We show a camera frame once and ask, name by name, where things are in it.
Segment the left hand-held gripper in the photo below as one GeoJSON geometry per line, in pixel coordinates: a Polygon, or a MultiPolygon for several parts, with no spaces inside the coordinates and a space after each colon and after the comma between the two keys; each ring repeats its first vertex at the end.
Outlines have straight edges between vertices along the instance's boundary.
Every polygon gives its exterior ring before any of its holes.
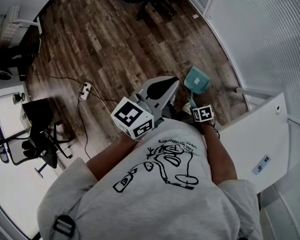
{"type": "Polygon", "coordinates": [[[115,125],[133,140],[139,140],[162,121],[162,112],[180,86],[176,76],[147,80],[130,97],[123,97],[111,113],[115,125]]]}

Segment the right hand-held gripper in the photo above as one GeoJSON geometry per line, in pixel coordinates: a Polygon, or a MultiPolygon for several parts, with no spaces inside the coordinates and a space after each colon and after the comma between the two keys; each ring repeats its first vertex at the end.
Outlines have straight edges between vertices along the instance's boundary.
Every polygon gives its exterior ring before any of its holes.
{"type": "Polygon", "coordinates": [[[202,107],[191,108],[191,113],[193,116],[193,126],[196,127],[201,134],[204,134],[201,123],[206,123],[215,127],[215,116],[210,104],[202,107]]]}

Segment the teal dustpan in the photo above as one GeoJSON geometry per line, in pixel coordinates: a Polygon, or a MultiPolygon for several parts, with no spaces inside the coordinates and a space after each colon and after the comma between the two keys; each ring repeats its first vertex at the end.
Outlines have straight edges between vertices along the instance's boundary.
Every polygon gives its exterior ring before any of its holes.
{"type": "Polygon", "coordinates": [[[189,104],[192,108],[197,108],[193,95],[201,95],[207,89],[211,79],[201,70],[192,66],[184,79],[184,86],[190,91],[189,104]]]}

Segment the person's left forearm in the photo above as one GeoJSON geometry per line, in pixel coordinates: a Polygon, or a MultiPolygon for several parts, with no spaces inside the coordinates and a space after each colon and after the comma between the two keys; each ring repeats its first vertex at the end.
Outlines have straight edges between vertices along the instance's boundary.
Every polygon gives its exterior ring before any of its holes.
{"type": "Polygon", "coordinates": [[[92,157],[86,165],[99,181],[127,157],[133,151],[137,143],[137,141],[122,133],[115,142],[92,157]]]}

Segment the person's right forearm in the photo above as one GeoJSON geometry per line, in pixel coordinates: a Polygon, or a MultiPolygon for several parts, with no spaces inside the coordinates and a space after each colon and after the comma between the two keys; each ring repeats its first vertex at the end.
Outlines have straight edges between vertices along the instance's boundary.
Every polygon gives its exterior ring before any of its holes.
{"type": "Polygon", "coordinates": [[[237,180],[235,165],[221,143],[214,127],[207,122],[200,124],[207,147],[207,160],[210,166],[212,182],[219,185],[225,181],[237,180]]]}

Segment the white table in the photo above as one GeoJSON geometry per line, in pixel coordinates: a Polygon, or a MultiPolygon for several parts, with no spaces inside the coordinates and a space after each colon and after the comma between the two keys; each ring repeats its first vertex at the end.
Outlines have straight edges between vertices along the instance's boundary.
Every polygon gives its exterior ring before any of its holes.
{"type": "Polygon", "coordinates": [[[249,88],[236,88],[238,94],[262,99],[263,102],[224,125],[220,140],[235,165],[237,177],[252,182],[260,193],[282,178],[288,171],[289,125],[283,93],[271,93],[249,88]],[[281,106],[281,113],[275,113],[281,106]],[[252,170],[268,155],[270,162],[258,174],[252,170]]]}

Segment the white power strip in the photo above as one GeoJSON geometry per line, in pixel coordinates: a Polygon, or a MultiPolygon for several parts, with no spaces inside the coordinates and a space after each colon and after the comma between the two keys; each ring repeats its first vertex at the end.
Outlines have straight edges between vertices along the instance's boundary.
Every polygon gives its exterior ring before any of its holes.
{"type": "Polygon", "coordinates": [[[79,92],[78,92],[78,99],[80,101],[86,101],[88,96],[89,96],[89,93],[90,93],[90,90],[91,90],[91,87],[92,85],[89,83],[89,82],[85,82],[81,88],[79,89],[79,92]]]}

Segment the small remote on table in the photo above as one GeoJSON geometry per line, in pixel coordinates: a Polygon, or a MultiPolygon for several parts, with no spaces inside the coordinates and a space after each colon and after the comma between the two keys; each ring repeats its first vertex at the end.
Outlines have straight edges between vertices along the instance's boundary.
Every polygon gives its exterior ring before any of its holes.
{"type": "Polygon", "coordinates": [[[256,165],[256,167],[252,170],[254,175],[258,175],[265,166],[270,162],[271,158],[268,155],[265,155],[261,161],[256,165]]]}

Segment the person's grey printed t-shirt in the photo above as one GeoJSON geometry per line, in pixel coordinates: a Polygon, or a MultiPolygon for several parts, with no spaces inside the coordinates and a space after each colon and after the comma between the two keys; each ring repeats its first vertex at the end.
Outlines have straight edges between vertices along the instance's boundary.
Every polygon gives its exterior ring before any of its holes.
{"type": "Polygon", "coordinates": [[[255,186],[213,183],[204,134],[168,119],[100,180],[77,158],[38,207],[42,240],[262,240],[255,186]],[[72,237],[54,230],[61,215],[72,237]]]}

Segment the black mesh office chair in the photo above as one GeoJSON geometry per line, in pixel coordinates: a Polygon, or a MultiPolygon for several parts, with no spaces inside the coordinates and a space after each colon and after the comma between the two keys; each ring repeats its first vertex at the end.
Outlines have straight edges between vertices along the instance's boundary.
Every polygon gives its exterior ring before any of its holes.
{"type": "Polygon", "coordinates": [[[44,161],[44,164],[40,168],[35,168],[34,170],[41,178],[43,178],[42,171],[45,167],[49,166],[52,169],[57,168],[59,153],[64,155],[66,159],[73,157],[71,154],[66,155],[65,151],[60,147],[61,144],[67,144],[73,140],[72,137],[68,140],[58,140],[57,127],[61,124],[61,121],[56,121],[53,124],[52,129],[47,128],[32,136],[11,138],[12,141],[22,141],[21,151],[23,157],[19,161],[14,161],[13,152],[9,144],[2,144],[0,146],[1,161],[5,164],[12,162],[13,165],[18,166],[31,160],[41,159],[44,161]]]}

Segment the black computer tower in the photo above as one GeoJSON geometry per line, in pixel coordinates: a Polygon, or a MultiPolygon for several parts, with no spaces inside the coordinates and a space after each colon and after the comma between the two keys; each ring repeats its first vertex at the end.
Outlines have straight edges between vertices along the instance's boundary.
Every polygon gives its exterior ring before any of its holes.
{"type": "Polygon", "coordinates": [[[53,119],[53,112],[47,98],[39,99],[21,105],[19,120],[31,136],[46,130],[53,119]]]}

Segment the small round dark device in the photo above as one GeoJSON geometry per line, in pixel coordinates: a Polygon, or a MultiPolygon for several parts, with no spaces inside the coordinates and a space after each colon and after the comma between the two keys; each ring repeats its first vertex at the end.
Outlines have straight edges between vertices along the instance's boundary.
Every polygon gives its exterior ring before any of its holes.
{"type": "Polygon", "coordinates": [[[14,105],[24,102],[25,99],[26,99],[26,96],[23,92],[15,93],[12,95],[12,102],[14,105]]]}

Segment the white standing desk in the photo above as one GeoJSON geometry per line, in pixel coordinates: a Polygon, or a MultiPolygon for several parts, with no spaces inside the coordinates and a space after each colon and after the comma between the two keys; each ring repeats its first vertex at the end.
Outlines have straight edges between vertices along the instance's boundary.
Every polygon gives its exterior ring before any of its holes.
{"type": "Polygon", "coordinates": [[[8,46],[21,28],[35,26],[38,28],[39,34],[42,34],[40,18],[37,16],[35,20],[21,19],[20,9],[20,4],[14,4],[4,15],[3,21],[0,25],[0,46],[8,46]]]}

